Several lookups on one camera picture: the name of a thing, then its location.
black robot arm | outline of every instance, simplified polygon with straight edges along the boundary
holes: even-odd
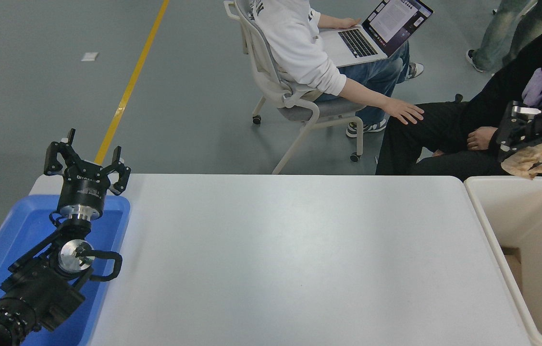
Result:
[[[85,236],[91,232],[91,221],[102,216],[107,190],[119,195],[126,189],[130,167],[121,162],[120,147],[108,167],[81,160],[72,147],[74,133],[71,129],[67,140],[51,142],[47,148],[44,174],[64,178],[56,212],[65,221],[55,223],[55,232],[8,267],[12,275],[0,286],[5,292],[0,298],[0,346],[19,346],[29,333],[42,328],[53,331],[85,300],[79,291],[87,281],[109,281],[119,275],[122,256],[93,249]],[[108,175],[114,172],[119,179],[111,185]],[[111,274],[93,274],[91,265],[97,258],[113,260]]]

laptop keyboard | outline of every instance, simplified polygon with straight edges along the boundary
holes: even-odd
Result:
[[[339,37],[344,40],[344,43],[350,48],[350,52],[354,54],[355,58],[369,57],[378,53],[367,39],[363,37],[363,33],[359,29],[339,31]]]

blue plastic bin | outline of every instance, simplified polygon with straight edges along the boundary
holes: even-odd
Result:
[[[54,195],[32,195],[12,207],[0,228],[0,285],[10,276],[8,266],[54,232],[49,213],[56,209],[58,199],[59,196]],[[91,233],[85,238],[86,241],[95,249],[119,252],[129,216],[128,200],[107,196],[104,214],[92,222]],[[96,260],[92,267],[94,274],[107,275],[111,273],[112,261]],[[77,311],[53,333],[46,329],[30,333],[23,346],[86,345],[98,319],[108,284],[88,281],[81,289],[85,301]]]

blue jeans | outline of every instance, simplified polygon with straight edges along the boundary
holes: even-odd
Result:
[[[391,96],[394,86],[406,80],[410,64],[410,48],[406,42],[395,53],[383,61],[362,63],[359,65],[339,68],[339,72],[362,85],[377,91],[380,94]],[[338,96],[323,94],[316,101],[336,99]],[[380,123],[384,118],[384,111],[377,107],[367,106],[357,112],[364,125]]]
[[[480,48],[472,55],[474,64],[482,70],[491,70],[499,55],[508,30],[530,0],[502,0],[482,37]],[[510,52],[502,59],[504,65],[511,62],[519,51],[542,33],[542,0],[521,19],[510,46]]]

black pants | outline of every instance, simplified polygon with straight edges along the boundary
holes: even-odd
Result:
[[[417,124],[403,125],[391,118],[385,129],[376,169],[377,175],[451,175],[465,180],[473,175],[508,175],[497,157],[481,150],[467,149],[458,127],[458,116],[467,102],[440,102],[419,105],[425,113]],[[423,147],[445,154],[419,163]]]

